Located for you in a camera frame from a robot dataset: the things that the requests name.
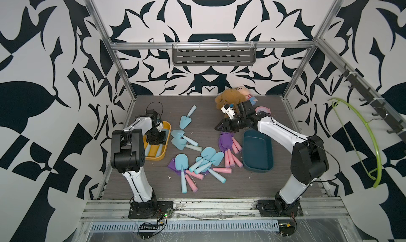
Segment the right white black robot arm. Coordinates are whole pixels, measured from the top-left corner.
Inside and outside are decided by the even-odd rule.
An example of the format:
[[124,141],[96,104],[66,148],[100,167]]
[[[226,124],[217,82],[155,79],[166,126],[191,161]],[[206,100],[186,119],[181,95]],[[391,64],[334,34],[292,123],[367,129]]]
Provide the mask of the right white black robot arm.
[[270,113],[253,108],[250,101],[233,107],[220,105],[226,114],[216,127],[220,132],[238,132],[252,128],[281,144],[291,153],[291,175],[284,187],[275,196],[278,211],[287,210],[300,201],[300,197],[316,179],[329,170],[324,143],[318,136],[306,136],[279,123]]

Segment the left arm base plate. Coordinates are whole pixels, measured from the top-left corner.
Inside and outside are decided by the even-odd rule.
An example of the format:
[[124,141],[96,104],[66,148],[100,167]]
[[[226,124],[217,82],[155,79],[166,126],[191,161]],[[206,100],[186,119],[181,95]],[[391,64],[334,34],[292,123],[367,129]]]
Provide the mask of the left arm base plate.
[[159,213],[168,213],[173,209],[173,201],[132,202],[130,204],[129,219],[152,219]]

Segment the light blue pointed trowel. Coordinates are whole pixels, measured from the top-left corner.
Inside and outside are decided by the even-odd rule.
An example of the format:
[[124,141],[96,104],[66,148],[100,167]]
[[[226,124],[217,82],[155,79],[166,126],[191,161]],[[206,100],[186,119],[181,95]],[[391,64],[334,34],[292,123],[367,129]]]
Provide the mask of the light blue pointed trowel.
[[181,117],[179,124],[180,129],[185,129],[192,122],[191,115],[194,113],[196,109],[197,106],[193,105],[189,113],[186,116]]

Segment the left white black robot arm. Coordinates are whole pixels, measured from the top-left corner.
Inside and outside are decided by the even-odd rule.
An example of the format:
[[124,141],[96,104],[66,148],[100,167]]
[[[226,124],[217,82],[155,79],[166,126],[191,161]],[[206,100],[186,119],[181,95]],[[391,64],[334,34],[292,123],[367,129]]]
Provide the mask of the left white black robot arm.
[[111,166],[128,181],[134,194],[133,201],[141,204],[153,198],[144,170],[146,152],[144,142],[149,145],[165,145],[167,133],[163,129],[161,114],[153,109],[122,130],[113,131],[111,141]]

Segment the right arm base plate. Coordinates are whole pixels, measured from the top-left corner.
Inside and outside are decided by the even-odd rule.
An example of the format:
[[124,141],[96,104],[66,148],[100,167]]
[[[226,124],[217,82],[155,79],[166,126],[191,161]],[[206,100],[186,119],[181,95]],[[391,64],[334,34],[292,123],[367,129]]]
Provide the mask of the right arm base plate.
[[261,217],[301,217],[303,216],[300,198],[287,204],[280,193],[276,193],[273,200],[258,200],[255,208]]

